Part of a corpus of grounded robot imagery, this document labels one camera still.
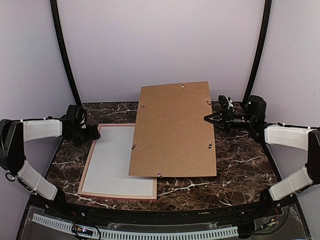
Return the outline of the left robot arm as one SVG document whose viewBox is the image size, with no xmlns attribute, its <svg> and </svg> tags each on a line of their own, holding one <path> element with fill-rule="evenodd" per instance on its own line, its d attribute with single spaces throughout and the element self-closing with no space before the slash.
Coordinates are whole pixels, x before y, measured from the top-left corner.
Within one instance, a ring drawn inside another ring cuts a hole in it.
<svg viewBox="0 0 320 240">
<path fill-rule="evenodd" d="M 2 119 L 0 121 L 0 166 L 10 182 L 18 181 L 33 195 L 48 200 L 60 218 L 71 213 L 63 190 L 49 182 L 40 169 L 49 167 L 60 140 L 75 147 L 101 137 L 96 125 L 87 124 L 86 110 L 69 105 L 61 117 Z"/>
</svg>

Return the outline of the brown cardboard backing board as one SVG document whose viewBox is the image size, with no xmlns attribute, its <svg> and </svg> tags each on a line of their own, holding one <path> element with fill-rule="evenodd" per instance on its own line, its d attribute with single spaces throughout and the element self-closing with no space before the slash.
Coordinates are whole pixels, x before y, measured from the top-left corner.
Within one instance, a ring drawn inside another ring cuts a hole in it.
<svg viewBox="0 0 320 240">
<path fill-rule="evenodd" d="M 215 177 L 217 160 L 207 81 L 143 86 L 128 174 L 137 177 Z"/>
</svg>

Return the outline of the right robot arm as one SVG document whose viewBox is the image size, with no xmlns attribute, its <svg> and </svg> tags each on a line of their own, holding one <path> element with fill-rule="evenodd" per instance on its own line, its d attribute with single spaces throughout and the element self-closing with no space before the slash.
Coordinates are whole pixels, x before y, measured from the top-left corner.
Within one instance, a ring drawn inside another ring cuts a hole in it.
<svg viewBox="0 0 320 240">
<path fill-rule="evenodd" d="M 299 126 L 286 123 L 266 122 L 266 101 L 257 95 L 250 95 L 237 113 L 233 101 L 224 95 L 218 97 L 221 109 L 206 115 L 204 120 L 217 129 L 228 133 L 230 130 L 246 130 L 255 142 L 268 147 L 292 149 L 304 152 L 305 164 L 276 184 L 260 193 L 255 213 L 266 217 L 275 208 L 275 203 L 286 197 L 298 195 L 311 186 L 320 183 L 320 129 L 314 126 Z"/>
</svg>

